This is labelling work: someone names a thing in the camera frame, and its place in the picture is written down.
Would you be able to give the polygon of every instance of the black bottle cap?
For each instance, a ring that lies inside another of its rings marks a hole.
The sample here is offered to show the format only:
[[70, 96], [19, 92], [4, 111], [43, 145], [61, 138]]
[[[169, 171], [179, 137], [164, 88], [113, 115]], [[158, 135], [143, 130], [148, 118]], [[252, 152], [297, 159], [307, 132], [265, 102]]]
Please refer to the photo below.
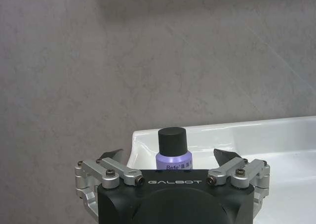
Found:
[[181, 156], [187, 153], [187, 133], [184, 128], [170, 127], [158, 131], [159, 153], [163, 156]]

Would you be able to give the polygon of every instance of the screw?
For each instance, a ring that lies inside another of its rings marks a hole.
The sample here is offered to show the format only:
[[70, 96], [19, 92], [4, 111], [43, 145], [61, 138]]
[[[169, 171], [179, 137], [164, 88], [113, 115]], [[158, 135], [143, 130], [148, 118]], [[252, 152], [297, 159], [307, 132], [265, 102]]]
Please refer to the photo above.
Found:
[[105, 175], [107, 177], [113, 177], [115, 176], [115, 171], [113, 169], [108, 169], [107, 171], [105, 171]]
[[214, 186], [216, 184], [217, 180], [214, 176], [210, 176], [210, 177], [206, 178], [206, 182], [208, 183], [208, 185]]
[[139, 177], [135, 180], [136, 186], [141, 186], [145, 182], [145, 179], [143, 177]]
[[245, 176], [245, 170], [244, 169], [236, 169], [236, 176], [244, 177]]

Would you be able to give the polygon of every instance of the bottle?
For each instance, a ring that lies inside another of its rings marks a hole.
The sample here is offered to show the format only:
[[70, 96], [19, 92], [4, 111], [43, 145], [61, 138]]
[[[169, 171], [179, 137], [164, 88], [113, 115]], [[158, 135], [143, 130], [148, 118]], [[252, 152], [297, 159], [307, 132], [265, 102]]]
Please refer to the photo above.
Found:
[[192, 153], [188, 151], [187, 133], [184, 128], [170, 127], [158, 131], [159, 153], [156, 155], [158, 170], [190, 170]]

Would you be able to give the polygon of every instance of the white sink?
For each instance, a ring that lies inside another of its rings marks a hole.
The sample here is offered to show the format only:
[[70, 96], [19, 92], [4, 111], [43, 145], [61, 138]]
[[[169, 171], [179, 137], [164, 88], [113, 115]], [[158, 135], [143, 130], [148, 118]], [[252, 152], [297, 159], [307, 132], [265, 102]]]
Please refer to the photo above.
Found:
[[[255, 224], [315, 223], [316, 116], [185, 128], [194, 169], [218, 167], [214, 148], [270, 164], [270, 195]], [[127, 165], [155, 169], [157, 153], [158, 129], [136, 131]]]

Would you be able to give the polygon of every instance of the metal bracket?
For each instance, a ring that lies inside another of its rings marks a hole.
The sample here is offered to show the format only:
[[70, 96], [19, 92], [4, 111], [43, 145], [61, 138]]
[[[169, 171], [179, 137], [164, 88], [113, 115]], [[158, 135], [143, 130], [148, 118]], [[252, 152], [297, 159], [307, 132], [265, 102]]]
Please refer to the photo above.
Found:
[[140, 170], [131, 169], [107, 157], [78, 162], [75, 166], [76, 194], [83, 199], [84, 208], [98, 222], [98, 185], [106, 189], [119, 186], [119, 178], [127, 185], [138, 186], [144, 181]]
[[248, 188], [250, 184], [254, 186], [255, 218], [262, 207], [263, 199], [269, 195], [270, 166], [263, 160], [255, 159], [248, 164], [246, 159], [235, 157], [219, 168], [209, 170], [207, 182], [211, 186], [223, 185], [229, 176], [231, 184], [236, 188]]
[[142, 172], [140, 170], [131, 169], [121, 163], [107, 157], [99, 162], [99, 165], [106, 169], [113, 169], [119, 174], [127, 185], [138, 186], [144, 182]]
[[242, 158], [235, 157], [232, 160], [221, 165], [219, 168], [211, 169], [208, 171], [209, 183], [213, 182], [214, 185], [223, 185], [226, 183], [227, 177], [235, 173], [236, 169], [244, 167], [245, 162]]

